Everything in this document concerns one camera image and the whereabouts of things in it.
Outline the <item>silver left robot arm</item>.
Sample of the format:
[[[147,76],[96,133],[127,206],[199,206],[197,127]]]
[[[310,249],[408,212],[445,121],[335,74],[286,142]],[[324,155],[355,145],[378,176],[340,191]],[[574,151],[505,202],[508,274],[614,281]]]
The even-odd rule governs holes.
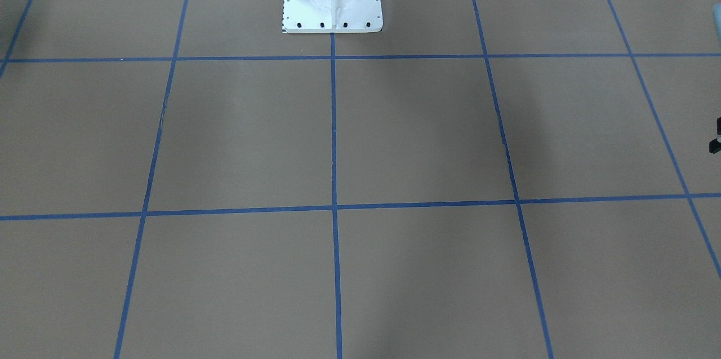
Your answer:
[[[720,44],[720,39],[721,39],[720,10],[721,10],[721,8],[720,8],[720,3],[714,5],[714,7],[713,7],[713,21],[714,21],[714,28],[715,28],[716,38],[718,39],[719,44]],[[720,135],[721,135],[720,124],[721,124],[721,118],[718,117],[718,118],[716,119],[716,138],[714,138],[713,140],[711,140],[710,143],[709,143],[709,152],[710,152],[711,154],[716,154],[716,153],[719,153],[719,151],[720,151]]]

